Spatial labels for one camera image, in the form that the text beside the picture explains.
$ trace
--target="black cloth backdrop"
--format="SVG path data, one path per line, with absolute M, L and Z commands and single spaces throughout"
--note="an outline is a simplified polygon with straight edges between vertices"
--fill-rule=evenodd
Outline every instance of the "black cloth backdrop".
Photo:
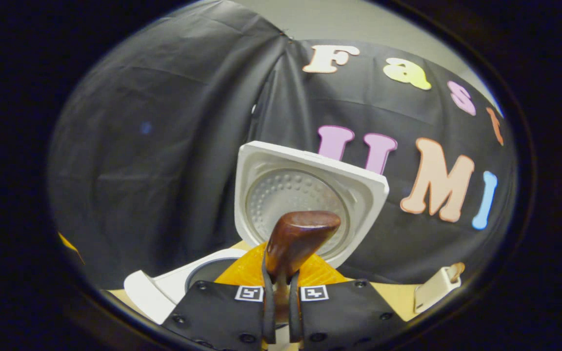
M 334 74 L 305 73 L 315 44 L 352 45 L 361 55 Z M 432 88 L 386 77 L 386 58 L 419 65 Z M 476 117 L 453 103 L 449 80 L 470 93 Z M 398 142 L 383 172 L 388 200 L 339 270 L 411 284 L 462 261 L 471 274 L 490 262 L 515 205 L 513 136 L 498 116 L 504 146 L 496 142 L 491 119 L 479 117 L 490 106 L 470 84 L 413 54 L 359 41 L 291 40 L 241 5 L 197 2 L 118 45 L 70 97 L 49 154 L 54 220 L 80 251 L 89 281 L 122 289 L 138 269 L 157 276 L 240 240 L 241 145 L 261 140 L 316 153 L 319 127 L 335 125 L 355 133 L 342 158 L 355 166 L 365 166 L 366 133 Z M 458 222 L 400 209 L 417 175 L 419 137 L 442 145 L 448 170 L 462 154 L 475 162 Z M 488 225 L 477 231 L 471 220 L 484 171 L 498 187 Z

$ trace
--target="yellow letter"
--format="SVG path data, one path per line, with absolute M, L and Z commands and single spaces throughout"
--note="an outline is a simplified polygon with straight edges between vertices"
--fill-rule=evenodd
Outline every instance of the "yellow letter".
M 411 194 L 400 201 L 400 208 L 408 213 L 423 213 L 426 209 L 424 198 L 430 186 L 428 213 L 434 215 L 447 198 L 446 206 L 439 211 L 439 218 L 448 222 L 457 222 L 461 217 L 461 207 L 474 171 L 473 160 L 465 155 L 459 156 L 448 174 L 443 149 L 438 142 L 428 138 L 418 138 L 415 145 L 421 154 L 420 168 Z
M 314 45 L 312 49 L 315 50 L 312 62 L 303 67 L 308 73 L 334 73 L 337 67 L 331 65 L 332 61 L 343 66 L 348 62 L 348 54 L 359 55 L 359 49 L 354 46 Z
M 426 81 L 426 74 L 422 67 L 401 58 L 388 58 L 389 65 L 383 67 L 383 72 L 393 80 L 411 83 L 412 86 L 422 90 L 431 89 L 431 84 Z

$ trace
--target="gray wall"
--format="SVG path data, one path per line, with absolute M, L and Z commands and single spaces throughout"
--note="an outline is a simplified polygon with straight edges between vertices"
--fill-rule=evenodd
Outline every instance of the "gray wall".
M 395 47 L 445 67 L 500 110 L 480 78 L 430 33 L 365 0 L 233 0 L 296 39 L 361 40 Z

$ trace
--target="foam letter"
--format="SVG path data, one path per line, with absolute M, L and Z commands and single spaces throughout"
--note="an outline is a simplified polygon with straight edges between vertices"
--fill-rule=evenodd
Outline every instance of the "foam letter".
M 383 67 L 383 72 L 393 80 L 411 83 L 412 86 L 422 90 L 431 89 L 431 84 L 426 81 L 426 73 L 422 67 L 401 58 L 388 58 L 389 65 Z
M 491 124 L 493 125 L 493 133 L 496 134 L 496 138 L 500 145 L 504 146 L 504 139 L 502 138 L 502 134 L 500 134 L 500 121 L 496 118 L 496 114 L 493 113 L 493 110 L 487 107 L 487 112 L 491 117 Z
M 453 82 L 452 80 L 448 82 L 448 88 L 452 92 L 450 96 L 452 97 L 452 100 L 455 102 L 455 104 L 457 104 L 457 106 L 459 106 L 460 109 L 475 116 L 476 108 L 474 107 L 474 104 L 472 104 L 472 101 L 470 100 L 470 93 L 468 93 L 468 91 L 464 87 Z
M 346 143 L 355 138 L 355 133 L 350 129 L 338 126 L 322 126 L 318 129 L 321 136 L 321 147 L 318 154 L 341 160 Z
M 315 50 L 312 62 L 303 67 L 308 73 L 334 73 L 337 67 L 332 66 L 332 61 L 343 66 L 348 62 L 348 54 L 359 55 L 359 49 L 354 46 L 314 45 L 312 49 Z
M 390 151 L 394 151 L 398 147 L 398 143 L 393 138 L 377 133 L 368 133 L 363 137 L 370 151 L 368 153 L 368 161 L 365 168 L 378 174 L 383 174 L 387 156 Z
M 435 214 L 448 199 L 446 206 L 439 212 L 439 217 L 448 222 L 457 222 L 461 217 L 461 207 L 474 171 L 474 161 L 461 155 L 457 158 L 452 171 L 447 173 L 443 149 L 438 142 L 428 138 L 418 138 L 415 145 L 421 154 L 420 167 L 411 194 L 400 201 L 400 208 L 408 213 L 423 213 L 426 209 L 424 198 L 430 187 L 428 213 Z
M 487 218 L 489 217 L 489 210 L 491 210 L 491 202 L 493 202 L 493 194 L 496 192 L 498 186 L 498 177 L 490 171 L 484 171 L 482 174 L 484 180 L 484 193 L 482 193 L 482 202 L 478 209 L 477 215 L 472 220 L 472 227 L 482 231 L 487 226 Z

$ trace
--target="white plastic clip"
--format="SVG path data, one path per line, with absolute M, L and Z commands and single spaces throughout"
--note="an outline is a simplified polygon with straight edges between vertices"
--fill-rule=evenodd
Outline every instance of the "white plastic clip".
M 426 283 L 415 289 L 415 313 L 422 313 L 461 286 L 460 275 L 465 269 L 461 262 L 442 267 Z
M 151 320 L 162 324 L 187 293 L 185 283 L 197 267 L 219 258 L 239 258 L 245 253 L 241 249 L 216 251 L 156 278 L 149 277 L 143 271 L 136 271 L 125 279 L 125 293 Z

